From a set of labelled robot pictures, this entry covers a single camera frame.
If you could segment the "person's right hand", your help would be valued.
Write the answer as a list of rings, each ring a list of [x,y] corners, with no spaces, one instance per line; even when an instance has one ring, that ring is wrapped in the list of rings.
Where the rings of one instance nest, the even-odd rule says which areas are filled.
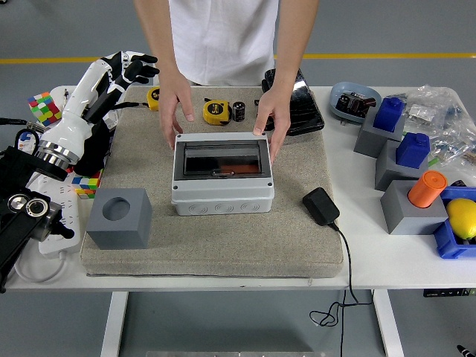
[[[195,111],[191,100],[189,81],[177,69],[159,74],[161,87],[159,98],[159,120],[162,134],[171,150],[175,149],[176,135],[183,129],[176,118],[176,110],[180,106],[184,118],[194,122]]]

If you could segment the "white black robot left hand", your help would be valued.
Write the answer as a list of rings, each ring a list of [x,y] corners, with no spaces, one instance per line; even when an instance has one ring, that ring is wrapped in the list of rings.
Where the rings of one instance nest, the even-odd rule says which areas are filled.
[[[60,122],[40,138],[36,157],[76,164],[93,128],[123,93],[159,73],[156,62],[156,57],[135,51],[119,51],[93,62],[70,95]]]

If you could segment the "person's left hand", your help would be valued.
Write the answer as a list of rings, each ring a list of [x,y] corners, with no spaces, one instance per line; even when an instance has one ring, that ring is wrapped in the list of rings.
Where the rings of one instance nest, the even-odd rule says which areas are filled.
[[[274,118],[274,131],[269,144],[269,158],[272,164],[285,141],[286,134],[291,125],[289,112],[291,95],[292,86],[274,83],[260,98],[258,104],[257,119],[253,129],[254,135],[262,135],[268,118]]]

